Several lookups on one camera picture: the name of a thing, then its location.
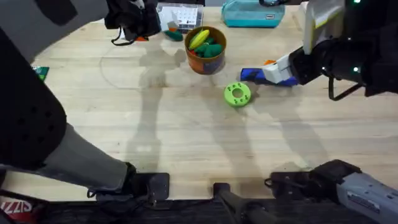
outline plastic container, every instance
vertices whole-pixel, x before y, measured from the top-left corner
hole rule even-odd
[[[279,25],[285,15],[285,6],[265,7],[259,0],[229,0],[221,15],[228,27],[268,27]]]
[[[200,58],[189,51],[189,43],[191,39],[202,29],[208,29],[210,31],[210,37],[214,38],[217,44],[221,44],[221,46],[223,46],[221,54],[212,58]],[[224,34],[214,27],[203,26],[195,28],[191,30],[185,38],[185,51],[187,52],[189,66],[199,74],[210,75],[217,71],[217,69],[224,64],[225,48],[226,38]]]
[[[198,4],[180,4],[180,3],[163,3],[160,2],[157,4],[156,10],[160,12],[166,9],[172,10],[176,16],[181,19],[186,12],[192,12],[192,10],[196,11],[197,19],[196,21],[179,21],[179,28],[183,34],[186,34],[188,31],[200,27],[203,24],[203,6]]]

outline teal box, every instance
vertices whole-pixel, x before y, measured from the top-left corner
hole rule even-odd
[[[285,6],[265,7],[259,0],[229,0],[221,15],[228,27],[267,27],[279,25],[285,15]]]

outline blue and white object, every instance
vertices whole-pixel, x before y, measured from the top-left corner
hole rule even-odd
[[[242,69],[241,81],[279,86],[295,86],[299,84],[290,71],[289,55],[285,55],[275,63],[261,68]]]
[[[221,16],[228,27],[274,28],[284,15],[284,5],[265,7],[259,0],[229,0],[221,9]]]

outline paper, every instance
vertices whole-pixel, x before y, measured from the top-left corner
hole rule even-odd
[[[170,10],[162,10],[159,12],[160,28],[163,32],[169,30],[170,28],[178,29],[178,18],[177,15]]]
[[[192,7],[172,7],[164,6],[163,12],[171,11],[177,15],[178,23],[183,25],[196,25],[198,18],[198,8]]]

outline wooden tabletop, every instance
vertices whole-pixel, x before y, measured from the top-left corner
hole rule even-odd
[[[299,48],[302,31],[289,6],[276,29],[230,29],[219,7],[204,25],[224,32],[226,64],[199,75],[182,42],[159,34],[114,47],[115,30],[88,24],[37,57],[49,66],[46,84],[68,122],[104,152],[140,172],[168,172],[170,198],[211,197],[213,182],[229,182],[245,197],[272,197],[263,184],[276,170],[310,169],[332,159],[360,166],[398,188],[398,98],[328,99],[324,77],[306,86],[253,86],[254,101],[228,106],[223,88],[245,67],[260,67]],[[352,83],[339,82],[336,91]],[[49,200],[86,200],[86,189],[10,172],[5,188]]]

